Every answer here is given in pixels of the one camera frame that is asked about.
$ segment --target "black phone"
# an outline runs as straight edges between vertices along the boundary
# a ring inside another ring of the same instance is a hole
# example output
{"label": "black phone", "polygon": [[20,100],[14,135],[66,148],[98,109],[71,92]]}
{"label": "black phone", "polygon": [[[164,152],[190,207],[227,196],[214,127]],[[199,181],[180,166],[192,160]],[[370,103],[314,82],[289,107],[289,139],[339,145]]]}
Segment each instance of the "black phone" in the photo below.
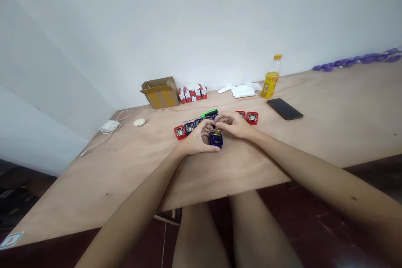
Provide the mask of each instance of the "black phone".
{"label": "black phone", "polygon": [[280,114],[286,120],[300,119],[303,117],[299,111],[289,105],[281,98],[275,98],[268,100],[267,104],[270,105],[276,112]]}

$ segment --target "white charger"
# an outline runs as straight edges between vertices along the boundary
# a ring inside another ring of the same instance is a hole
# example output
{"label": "white charger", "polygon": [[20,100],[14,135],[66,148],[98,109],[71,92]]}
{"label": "white charger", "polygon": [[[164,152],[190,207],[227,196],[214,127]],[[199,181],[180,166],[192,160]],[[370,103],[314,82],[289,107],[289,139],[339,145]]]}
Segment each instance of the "white charger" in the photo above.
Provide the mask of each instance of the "white charger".
{"label": "white charger", "polygon": [[106,133],[111,133],[115,132],[117,128],[120,127],[120,123],[118,121],[107,121],[106,124],[104,124],[102,127],[100,127],[100,130]]}
{"label": "white charger", "polygon": [[116,132],[117,130],[120,129],[121,124],[119,123],[119,121],[123,120],[123,119],[126,119],[127,117],[129,117],[131,115],[131,113],[130,113],[126,117],[124,117],[122,119],[119,119],[120,114],[122,114],[123,112],[129,112],[129,111],[124,110],[124,111],[120,112],[115,121],[114,120],[109,120],[99,129],[102,134],[110,134],[110,135],[106,139],[102,140],[101,142],[98,142],[97,144],[87,148],[85,151],[82,152],[80,157],[84,156],[88,150],[90,150],[90,149],[96,147],[98,144],[101,144],[102,142],[108,140],[110,137],[112,137],[114,132]]}

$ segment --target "cable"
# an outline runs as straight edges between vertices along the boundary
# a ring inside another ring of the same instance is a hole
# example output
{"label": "cable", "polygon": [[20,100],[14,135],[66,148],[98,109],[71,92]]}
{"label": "cable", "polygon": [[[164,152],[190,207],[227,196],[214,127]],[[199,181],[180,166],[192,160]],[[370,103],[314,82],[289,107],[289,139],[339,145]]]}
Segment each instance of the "cable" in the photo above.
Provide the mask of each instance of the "cable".
{"label": "cable", "polygon": [[[117,121],[117,122],[119,123],[119,121],[121,121],[121,120],[123,120],[123,119],[126,119],[127,117],[129,117],[129,116],[131,115],[131,113],[130,113],[130,114],[127,115],[126,117],[124,117],[124,118],[122,118],[122,119],[119,119],[120,114],[122,114],[123,112],[129,112],[129,111],[128,111],[128,110],[124,110],[124,111],[122,111],[122,112],[120,112],[120,113],[118,114],[116,120],[109,120],[109,121]],[[87,153],[87,151],[89,151],[90,149],[96,147],[97,145],[99,145],[99,144],[101,144],[102,142],[105,142],[106,140],[108,140],[109,138],[111,138],[112,135],[113,135],[113,133],[116,132],[117,130],[119,130],[120,127],[121,127],[121,123],[119,123],[118,126],[117,126],[114,130],[110,130],[110,131],[105,131],[105,130],[102,130],[102,129],[98,128],[102,134],[110,134],[110,135],[109,135],[106,139],[102,140],[101,142],[98,142],[97,144],[95,144],[95,145],[93,145],[93,146],[87,148],[85,151],[82,152],[82,154],[80,155],[80,157],[84,156],[84,155]]]}

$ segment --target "screwdriver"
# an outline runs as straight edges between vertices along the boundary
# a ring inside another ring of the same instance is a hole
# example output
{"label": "screwdriver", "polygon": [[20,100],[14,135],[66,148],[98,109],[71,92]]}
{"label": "screwdriver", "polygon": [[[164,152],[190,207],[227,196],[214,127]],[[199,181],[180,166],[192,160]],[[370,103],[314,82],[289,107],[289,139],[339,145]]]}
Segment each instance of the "screwdriver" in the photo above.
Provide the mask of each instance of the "screwdriver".
{"label": "screwdriver", "polygon": [[214,116],[215,114],[218,114],[218,109],[209,110],[207,113],[201,114],[201,116],[194,117],[193,119],[196,119],[198,117],[206,118],[208,116]]}

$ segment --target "wooden table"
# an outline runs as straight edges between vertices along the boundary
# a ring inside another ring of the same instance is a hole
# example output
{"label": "wooden table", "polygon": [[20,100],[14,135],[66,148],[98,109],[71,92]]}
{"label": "wooden table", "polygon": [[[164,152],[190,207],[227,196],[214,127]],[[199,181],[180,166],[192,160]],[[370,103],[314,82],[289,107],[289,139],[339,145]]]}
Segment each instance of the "wooden table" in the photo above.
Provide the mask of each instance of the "wooden table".
{"label": "wooden table", "polygon": [[[76,158],[22,219],[12,232],[25,232],[15,246],[101,227],[176,145],[186,143],[177,141],[173,128],[212,108],[259,112],[258,129],[341,168],[401,154],[401,79],[402,62],[281,77],[275,98],[304,114],[293,121],[282,119],[259,96],[235,99],[230,91],[208,92],[206,100],[166,109],[132,108],[121,129]],[[146,124],[134,127],[138,118]],[[98,134],[89,146],[102,139]],[[220,153],[183,160],[160,210],[286,181],[259,147],[224,133]]]}

